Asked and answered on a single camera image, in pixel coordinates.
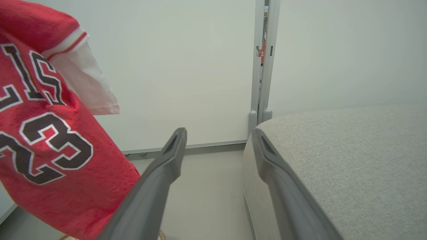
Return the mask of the small red sign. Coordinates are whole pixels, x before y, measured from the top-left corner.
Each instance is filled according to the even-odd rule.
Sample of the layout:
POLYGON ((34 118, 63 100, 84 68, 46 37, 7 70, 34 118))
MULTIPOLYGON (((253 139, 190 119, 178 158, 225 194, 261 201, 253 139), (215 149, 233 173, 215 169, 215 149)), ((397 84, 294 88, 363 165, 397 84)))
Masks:
POLYGON ((262 49, 258 50, 258 56, 261 58, 261 66, 264 65, 265 47, 266 47, 266 40, 263 40, 262 49))

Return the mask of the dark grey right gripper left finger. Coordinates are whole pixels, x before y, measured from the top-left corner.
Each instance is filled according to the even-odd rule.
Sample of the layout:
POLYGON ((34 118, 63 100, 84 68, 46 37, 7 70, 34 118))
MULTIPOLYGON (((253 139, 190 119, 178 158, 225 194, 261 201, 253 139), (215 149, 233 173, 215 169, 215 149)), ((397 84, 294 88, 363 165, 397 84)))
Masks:
POLYGON ((186 129, 176 129, 96 240, 157 240, 170 185, 180 176, 186 142, 186 129))

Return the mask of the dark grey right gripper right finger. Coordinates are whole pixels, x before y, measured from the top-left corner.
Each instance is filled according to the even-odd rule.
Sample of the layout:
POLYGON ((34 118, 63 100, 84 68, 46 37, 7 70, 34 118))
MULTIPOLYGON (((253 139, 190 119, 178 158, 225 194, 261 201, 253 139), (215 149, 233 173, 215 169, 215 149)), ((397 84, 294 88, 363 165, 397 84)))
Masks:
POLYGON ((260 178, 268 185, 281 240, 343 240, 265 132, 252 132, 260 178))

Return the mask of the red basketball jersey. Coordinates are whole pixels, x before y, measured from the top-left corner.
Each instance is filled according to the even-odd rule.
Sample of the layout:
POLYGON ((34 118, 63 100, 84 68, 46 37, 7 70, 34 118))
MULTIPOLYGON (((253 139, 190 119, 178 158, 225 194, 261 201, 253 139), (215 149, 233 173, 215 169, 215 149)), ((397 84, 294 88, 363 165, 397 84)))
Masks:
POLYGON ((13 201, 95 240, 140 173, 95 119, 119 103, 72 16, 0 0, 0 181, 13 201))

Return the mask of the grey partition frame post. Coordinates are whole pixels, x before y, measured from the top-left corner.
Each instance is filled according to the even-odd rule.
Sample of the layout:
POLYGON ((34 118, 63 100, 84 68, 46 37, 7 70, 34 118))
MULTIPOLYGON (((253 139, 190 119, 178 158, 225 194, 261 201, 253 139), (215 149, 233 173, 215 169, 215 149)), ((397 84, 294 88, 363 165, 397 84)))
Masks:
POLYGON ((250 136, 252 130, 257 126, 258 121, 258 103, 261 71, 261 56, 259 56, 259 54, 263 47, 264 9, 265 0, 255 0, 254 44, 252 47, 252 93, 251 109, 248 114, 248 136, 250 136))
POLYGON ((264 29, 264 62, 258 103, 258 124, 273 118, 273 111, 268 107, 268 104, 272 84, 281 2, 282 0, 268 0, 266 27, 264 29))

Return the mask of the grey fabric sofa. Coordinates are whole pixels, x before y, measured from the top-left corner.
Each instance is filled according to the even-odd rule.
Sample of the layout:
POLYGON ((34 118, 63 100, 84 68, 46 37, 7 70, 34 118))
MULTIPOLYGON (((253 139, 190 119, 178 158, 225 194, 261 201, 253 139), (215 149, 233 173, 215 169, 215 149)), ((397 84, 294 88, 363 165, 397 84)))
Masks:
POLYGON ((260 124, 344 240, 427 240, 427 103, 260 124))

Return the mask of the grey partition base rail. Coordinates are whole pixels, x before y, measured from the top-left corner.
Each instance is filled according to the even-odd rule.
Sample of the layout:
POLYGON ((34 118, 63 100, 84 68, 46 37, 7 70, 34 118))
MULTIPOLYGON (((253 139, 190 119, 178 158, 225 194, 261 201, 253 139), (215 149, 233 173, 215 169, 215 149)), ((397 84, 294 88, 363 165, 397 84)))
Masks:
MULTIPOLYGON (((214 152, 227 152, 227 151, 242 151, 245 148, 247 140, 234 140, 227 142, 216 142, 216 143, 203 143, 203 144, 192 144, 187 145, 186 155, 195 155, 195 154, 207 154, 214 152)), ((149 156, 157 155, 157 152, 161 152, 162 147, 160 148, 149 148, 149 149, 135 149, 135 150, 126 150, 122 153, 125 156, 131 155, 131 159, 134 160, 136 157, 134 155, 139 155, 143 159, 148 157, 144 157, 146 154, 149 156)))

